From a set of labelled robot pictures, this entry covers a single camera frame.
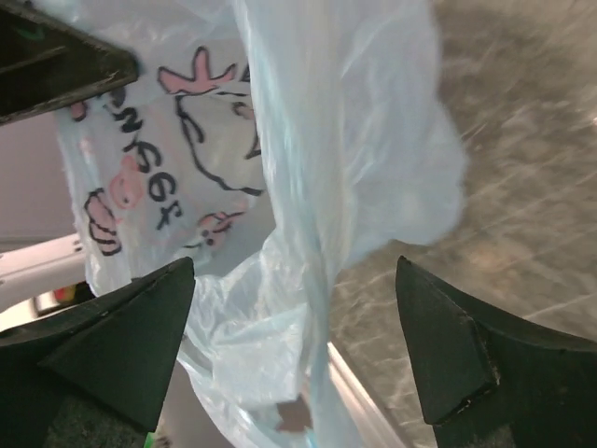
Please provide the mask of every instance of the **translucent plastic bag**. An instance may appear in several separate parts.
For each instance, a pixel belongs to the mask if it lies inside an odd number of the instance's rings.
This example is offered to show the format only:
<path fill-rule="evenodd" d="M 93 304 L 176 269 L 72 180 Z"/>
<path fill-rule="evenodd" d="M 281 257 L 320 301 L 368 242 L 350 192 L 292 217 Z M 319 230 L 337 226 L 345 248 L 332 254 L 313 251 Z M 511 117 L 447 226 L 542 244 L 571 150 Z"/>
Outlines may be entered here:
<path fill-rule="evenodd" d="M 199 276 L 179 358 L 226 437 L 241 448 L 361 446 L 327 370 L 334 280 L 391 239 L 433 242 L 462 207 L 465 156 L 436 98 L 440 58 L 429 6 L 38 6 L 132 49 L 144 69 L 125 91 L 58 114 L 93 287 L 106 292 L 190 251 Z M 252 96 L 239 96 L 248 95 L 249 80 Z M 259 160 L 275 230 L 229 274 L 201 275 L 236 219 L 248 221 L 252 205 L 267 201 Z M 178 209 L 168 208 L 172 201 Z M 275 404 L 295 399 L 306 381 L 313 430 L 276 431 Z"/>

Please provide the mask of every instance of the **cartoon print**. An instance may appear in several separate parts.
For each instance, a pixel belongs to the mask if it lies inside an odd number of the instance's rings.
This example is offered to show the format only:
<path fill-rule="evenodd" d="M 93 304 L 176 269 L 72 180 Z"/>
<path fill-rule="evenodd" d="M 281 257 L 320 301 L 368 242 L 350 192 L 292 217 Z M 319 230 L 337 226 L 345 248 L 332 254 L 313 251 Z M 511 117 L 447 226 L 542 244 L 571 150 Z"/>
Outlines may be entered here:
<path fill-rule="evenodd" d="M 243 117 L 244 119 L 250 119 L 252 121 L 255 121 L 255 111 L 253 110 L 253 107 L 249 107 L 245 103 L 240 103 L 240 102 L 234 103 L 232 105 L 232 111 L 239 117 Z M 253 145 L 251 146 L 251 149 L 249 149 L 249 152 L 247 152 L 246 156 L 244 156 L 244 158 L 249 160 L 253 157 L 260 156 L 260 155 L 261 155 L 261 143 L 259 142 L 259 136 L 257 135 L 257 124 L 256 124 L 255 137 L 253 138 Z"/>
<path fill-rule="evenodd" d="M 212 213 L 202 217 L 198 223 L 197 239 L 184 248 L 202 249 L 209 247 L 211 250 L 219 249 L 226 239 L 226 233 L 232 228 L 232 224 L 244 211 L 227 214 L 225 212 Z"/>
<path fill-rule="evenodd" d="M 144 195 L 143 180 L 133 156 L 124 156 L 120 167 L 120 172 L 110 182 L 110 197 L 118 208 L 130 210 Z"/>
<path fill-rule="evenodd" d="M 260 182 L 262 178 L 261 160 L 256 159 L 247 163 L 261 154 L 257 134 L 252 138 L 253 141 L 248 151 L 246 149 L 239 150 L 239 145 L 242 145 L 243 139 L 246 138 L 244 137 L 246 131 L 250 129 L 246 127 L 247 125 L 231 121 L 230 124 L 235 126 L 232 133 L 226 134 L 225 125 L 220 125 L 210 130 L 209 135 L 200 125 L 200 117 L 206 117 L 209 114 L 212 114 L 209 119 L 218 117 L 218 115 L 225 116 L 224 110 L 229 107 L 229 103 L 225 102 L 205 103 L 205 101 L 210 101 L 201 98 L 206 93 L 245 96 L 220 90 L 224 84 L 234 80 L 236 64 L 229 65 L 223 74 L 214 76 L 208 49 L 199 47 L 194 55 L 191 72 L 192 76 L 187 77 L 169 68 L 161 67 L 158 71 L 158 81 L 166 92 L 174 96 L 174 112 L 180 120 L 182 136 L 190 149 L 195 167 L 225 191 L 242 191 L 252 196 L 261 195 L 263 192 L 263 183 Z M 232 112 L 244 119 L 255 119 L 251 107 L 245 103 L 235 103 Z M 240 137 L 235 136 L 237 130 L 242 130 L 241 133 L 238 133 Z M 227 142 L 224 144 L 224 146 L 228 146 L 224 148 L 226 153 L 221 151 L 217 154 L 210 153 L 212 148 L 217 146 L 210 146 L 210 144 L 218 140 Z M 246 185 L 249 180 L 244 181 L 242 177 L 251 180 L 259 179 L 258 185 Z"/>
<path fill-rule="evenodd" d="M 243 75 L 241 76 L 241 82 L 251 82 L 251 72 L 248 65 L 244 68 Z"/>
<path fill-rule="evenodd" d="M 87 117 L 87 104 L 84 101 L 70 105 L 71 117 L 77 123 L 83 121 Z"/>
<path fill-rule="evenodd" d="M 107 206 L 104 189 L 92 191 L 83 209 L 90 219 L 90 238 L 97 243 L 102 254 L 109 257 L 120 252 L 122 244 L 116 231 L 116 220 Z"/>
<path fill-rule="evenodd" d="M 219 77 L 212 77 L 209 51 L 205 47 L 199 47 L 193 58 L 192 72 L 192 77 L 185 77 L 166 67 L 160 67 L 158 82 L 171 95 L 204 95 L 231 82 L 236 76 L 236 64 L 230 65 Z"/>

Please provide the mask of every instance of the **cartoon character drawing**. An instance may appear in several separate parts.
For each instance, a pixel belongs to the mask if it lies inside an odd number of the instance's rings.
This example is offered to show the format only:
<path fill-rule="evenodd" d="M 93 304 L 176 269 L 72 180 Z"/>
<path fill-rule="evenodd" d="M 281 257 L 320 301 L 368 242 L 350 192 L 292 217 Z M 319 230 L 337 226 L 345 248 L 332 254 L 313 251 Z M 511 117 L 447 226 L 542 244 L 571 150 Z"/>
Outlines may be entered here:
<path fill-rule="evenodd" d="M 244 211 L 227 214 L 225 212 L 212 213 L 202 217 L 198 223 L 197 237 L 184 246 L 186 249 L 209 248 L 216 251 L 226 239 L 226 233 L 232 228 L 232 224 Z"/>
<path fill-rule="evenodd" d="M 245 103 L 234 103 L 230 113 L 230 102 L 210 97 L 246 96 L 223 90 L 234 80 L 236 71 L 236 64 L 232 64 L 214 76 L 208 49 L 199 47 L 190 77 L 161 67 L 158 82 L 174 96 L 174 111 L 197 170 L 223 190 L 259 196 L 264 182 L 253 109 Z"/>
<path fill-rule="evenodd" d="M 249 119 L 255 122 L 255 110 L 253 107 L 249 107 L 245 103 L 237 102 L 232 105 L 232 111 L 239 117 Z M 249 152 L 244 156 L 245 159 L 249 160 L 256 156 L 261 155 L 261 143 L 259 142 L 259 136 L 257 135 L 257 124 L 255 127 L 255 137 L 253 138 L 253 145 Z"/>
<path fill-rule="evenodd" d="M 171 95 L 204 95 L 231 82 L 236 76 L 236 64 L 230 65 L 219 77 L 212 77 L 209 51 L 206 47 L 199 47 L 193 59 L 192 73 L 192 77 L 185 77 L 166 67 L 160 67 L 158 82 Z"/>
<path fill-rule="evenodd" d="M 95 95 L 95 98 L 102 98 L 104 96 L 103 93 L 99 93 Z M 118 87 L 108 93 L 109 102 L 113 107 L 121 107 L 124 104 L 124 100 L 126 98 L 126 89 L 124 87 Z M 78 103 L 74 103 L 73 105 L 69 105 L 68 108 L 71 112 L 71 118 L 74 122 L 79 123 L 87 118 L 87 115 L 90 111 L 90 107 L 87 101 L 79 101 Z"/>
<path fill-rule="evenodd" d="M 107 206 L 104 189 L 92 191 L 83 205 L 90 219 L 90 238 L 97 243 L 100 251 L 109 257 L 122 250 L 122 244 L 116 230 L 116 220 Z"/>
<path fill-rule="evenodd" d="M 120 172 L 112 179 L 109 186 L 110 197 L 122 210 L 134 208 L 145 191 L 139 166 L 133 156 L 124 156 L 120 161 Z"/>

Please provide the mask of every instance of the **plastic bag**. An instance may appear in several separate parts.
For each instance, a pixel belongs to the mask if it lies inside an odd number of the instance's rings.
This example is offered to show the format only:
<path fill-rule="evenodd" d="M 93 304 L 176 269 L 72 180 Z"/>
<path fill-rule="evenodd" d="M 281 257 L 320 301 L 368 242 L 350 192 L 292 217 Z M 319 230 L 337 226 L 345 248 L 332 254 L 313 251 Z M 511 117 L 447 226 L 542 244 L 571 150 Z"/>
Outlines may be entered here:
<path fill-rule="evenodd" d="M 134 50 L 144 69 L 124 92 L 58 114 L 76 226 L 89 250 L 88 280 L 106 292 L 184 254 L 185 245 L 193 249 L 193 239 L 203 248 L 222 246 L 214 236 L 230 230 L 233 236 L 236 217 L 248 221 L 258 209 L 251 206 L 267 201 L 255 194 L 263 189 L 260 164 L 249 166 L 261 159 L 275 230 L 223 277 L 201 275 L 217 254 L 201 268 L 213 251 L 193 253 L 199 276 L 179 360 L 237 447 L 362 446 L 328 373 L 334 280 L 391 239 L 432 243 L 462 208 L 465 155 L 436 98 L 440 58 L 429 6 L 420 0 L 38 5 Z M 249 80 L 252 96 L 239 100 Z M 252 105 L 260 140 L 246 119 Z M 124 132 L 140 121 L 142 129 Z M 130 145 L 136 152 L 127 159 L 122 149 Z M 261 149 L 261 157 L 247 159 Z M 175 173 L 180 188 L 160 173 Z M 161 180 L 152 184 L 152 175 Z M 152 193 L 164 201 L 150 201 Z M 178 213 L 164 215 L 172 200 Z M 306 381 L 313 430 L 276 431 L 275 403 L 295 399 Z"/>

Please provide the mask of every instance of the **black lettering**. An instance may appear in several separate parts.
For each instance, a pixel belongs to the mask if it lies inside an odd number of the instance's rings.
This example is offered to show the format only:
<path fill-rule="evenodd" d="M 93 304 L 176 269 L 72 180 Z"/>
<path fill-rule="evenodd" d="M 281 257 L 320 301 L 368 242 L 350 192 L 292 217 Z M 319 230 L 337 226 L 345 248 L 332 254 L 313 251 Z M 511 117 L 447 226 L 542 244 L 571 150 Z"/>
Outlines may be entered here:
<path fill-rule="evenodd" d="M 149 153 L 153 155 L 153 164 L 155 166 L 161 166 L 161 153 L 157 147 L 148 142 L 138 141 L 135 139 L 122 150 L 124 152 L 129 152 L 132 149 L 136 149 L 137 151 L 137 165 L 139 166 L 139 171 L 141 173 L 146 175 L 151 171 L 151 163 L 148 157 Z"/>
<path fill-rule="evenodd" d="M 175 217 L 181 217 L 183 215 L 183 209 L 180 208 L 180 203 L 178 201 L 174 201 L 170 204 L 169 207 L 162 207 L 161 211 L 161 219 L 158 223 L 158 227 L 156 228 L 157 231 L 161 231 L 164 226 L 170 225 L 170 214 L 174 212 Z"/>
<path fill-rule="evenodd" d="M 169 194 L 176 193 L 176 179 L 168 173 L 155 173 L 149 177 L 147 191 L 156 203 L 163 203 Z"/>
<path fill-rule="evenodd" d="M 125 107 L 120 112 L 112 112 L 112 116 L 116 121 L 126 120 L 126 122 L 120 126 L 120 129 L 124 133 L 136 133 L 143 127 L 143 120 L 139 119 L 137 109 L 133 107 Z"/>

